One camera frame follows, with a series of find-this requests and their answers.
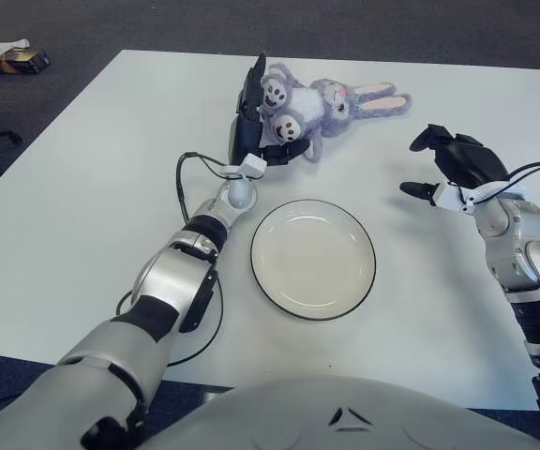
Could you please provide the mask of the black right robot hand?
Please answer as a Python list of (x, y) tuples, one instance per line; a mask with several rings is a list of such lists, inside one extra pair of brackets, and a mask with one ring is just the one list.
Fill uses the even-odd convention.
[(433, 207), (474, 215), (480, 209), (501, 206), (498, 192), (507, 186), (509, 173), (497, 155), (475, 138), (451, 135), (443, 126), (428, 125), (410, 150), (434, 151), (434, 162), (445, 176), (441, 183), (403, 182), (399, 189)]

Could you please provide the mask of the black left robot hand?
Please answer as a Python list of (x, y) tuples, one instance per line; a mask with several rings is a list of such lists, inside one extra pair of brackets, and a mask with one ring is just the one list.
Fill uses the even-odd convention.
[(231, 129), (232, 146), (229, 151), (232, 165), (240, 165), (248, 154), (260, 158), (268, 166), (286, 165), (309, 149), (310, 140), (307, 138), (261, 145), (263, 121), (260, 108), (264, 102), (262, 78), (265, 70), (266, 54), (262, 52), (248, 70), (237, 98), (236, 116)]

